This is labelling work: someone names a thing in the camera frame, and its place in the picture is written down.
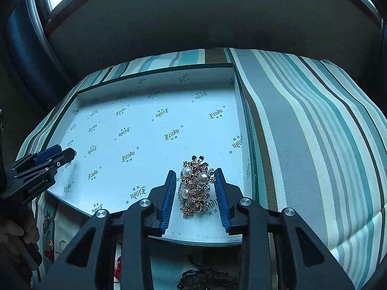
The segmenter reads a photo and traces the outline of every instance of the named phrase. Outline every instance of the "red tassel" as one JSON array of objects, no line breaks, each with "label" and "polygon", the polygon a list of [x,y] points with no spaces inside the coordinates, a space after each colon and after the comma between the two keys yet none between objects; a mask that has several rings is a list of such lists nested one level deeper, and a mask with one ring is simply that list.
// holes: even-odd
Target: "red tassel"
[{"label": "red tassel", "polygon": [[114,270],[114,277],[118,280],[114,283],[119,283],[121,280],[121,257],[117,258],[117,268]]},{"label": "red tassel", "polygon": [[54,251],[45,251],[45,256],[46,256],[51,262],[54,262]]}]

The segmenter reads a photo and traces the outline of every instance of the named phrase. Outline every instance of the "human hand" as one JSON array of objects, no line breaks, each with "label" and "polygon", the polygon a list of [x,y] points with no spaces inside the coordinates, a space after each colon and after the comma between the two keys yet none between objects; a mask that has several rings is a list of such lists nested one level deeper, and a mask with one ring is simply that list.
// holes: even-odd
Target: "human hand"
[{"label": "human hand", "polygon": [[26,244],[39,240],[39,230],[35,225],[32,204],[24,207],[22,212],[23,224],[19,226],[7,218],[0,218],[0,244],[7,251],[10,260],[18,262],[20,251],[11,242],[10,235],[21,237]]}]

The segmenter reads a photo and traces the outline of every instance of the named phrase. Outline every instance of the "striped fabric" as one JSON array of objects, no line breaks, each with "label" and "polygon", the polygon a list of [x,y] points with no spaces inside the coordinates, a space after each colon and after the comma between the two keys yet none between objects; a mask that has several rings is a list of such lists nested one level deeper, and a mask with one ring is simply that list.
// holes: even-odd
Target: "striped fabric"
[{"label": "striped fabric", "polygon": [[[18,158],[45,149],[61,110],[79,90],[153,69],[220,62],[235,63],[254,124],[255,199],[272,210],[296,209],[360,289],[387,252],[387,121],[329,61],[220,48],[112,66],[74,87],[27,137]],[[74,232],[79,223],[68,227]],[[175,267],[159,260],[157,267]],[[170,286],[161,282],[155,289]]]}]

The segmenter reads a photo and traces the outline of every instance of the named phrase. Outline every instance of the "black tassel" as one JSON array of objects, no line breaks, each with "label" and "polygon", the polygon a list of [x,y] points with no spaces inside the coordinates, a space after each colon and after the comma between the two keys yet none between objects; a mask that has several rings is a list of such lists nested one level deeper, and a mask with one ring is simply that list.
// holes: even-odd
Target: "black tassel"
[{"label": "black tassel", "polygon": [[189,261],[199,270],[187,270],[181,274],[177,287],[180,290],[211,290],[211,287],[224,287],[227,290],[235,290],[238,285],[236,277],[229,277],[228,273],[216,271],[212,268],[204,268],[196,262],[192,255],[188,256]]}]

